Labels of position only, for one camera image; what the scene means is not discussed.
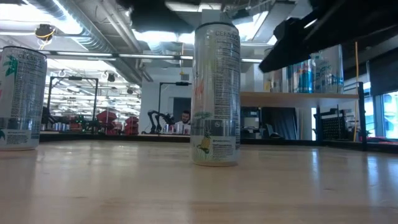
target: celsius can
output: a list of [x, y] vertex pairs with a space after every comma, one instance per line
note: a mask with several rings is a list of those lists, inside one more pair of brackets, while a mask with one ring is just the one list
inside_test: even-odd
[[315, 71], [315, 92], [343, 93], [343, 54], [341, 45], [311, 54]]
[[195, 31], [191, 152], [203, 166], [237, 164], [240, 146], [240, 38], [232, 24]]
[[305, 60], [303, 62], [289, 66], [287, 75], [290, 93], [313, 92], [311, 60]]
[[0, 151], [39, 145], [47, 58], [22, 47], [3, 48], [0, 58]]

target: red machine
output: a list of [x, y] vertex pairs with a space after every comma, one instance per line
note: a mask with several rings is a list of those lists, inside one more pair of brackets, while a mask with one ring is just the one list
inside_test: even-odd
[[126, 120], [126, 125], [124, 127], [124, 133], [126, 135], [138, 135], [138, 118], [131, 116]]
[[97, 114], [97, 119], [101, 124], [101, 132], [106, 134], [118, 134], [118, 130], [115, 129], [115, 125], [113, 122], [117, 118], [118, 116], [110, 111], [102, 111], [101, 113]]

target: robotic arm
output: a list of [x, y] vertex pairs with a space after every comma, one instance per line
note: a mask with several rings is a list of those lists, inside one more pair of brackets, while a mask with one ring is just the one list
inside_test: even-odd
[[[157, 125], [155, 125], [154, 119], [152, 118], [153, 114], [155, 115], [155, 119], [156, 119]], [[155, 111], [155, 110], [149, 110], [148, 111], [148, 116], [149, 116], [150, 123], [152, 125], [152, 127], [150, 128], [150, 133], [149, 134], [158, 134], [158, 133], [161, 132], [163, 127], [160, 125], [160, 122], [159, 122], [159, 118], [160, 117], [162, 117], [163, 120], [168, 125], [175, 124], [174, 117], [172, 115], [168, 114], [168, 113], [163, 114], [163, 113], [160, 113], [160, 112]]]

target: shelf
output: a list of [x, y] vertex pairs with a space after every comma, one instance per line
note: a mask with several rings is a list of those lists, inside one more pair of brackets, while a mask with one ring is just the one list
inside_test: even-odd
[[241, 92], [241, 106], [316, 108], [358, 100], [358, 95], [335, 93]]

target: table surface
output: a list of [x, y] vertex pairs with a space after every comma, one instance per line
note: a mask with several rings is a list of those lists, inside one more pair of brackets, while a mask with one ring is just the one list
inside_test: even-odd
[[189, 144], [71, 141], [0, 152], [0, 223], [398, 223], [398, 157], [242, 146], [201, 167]]

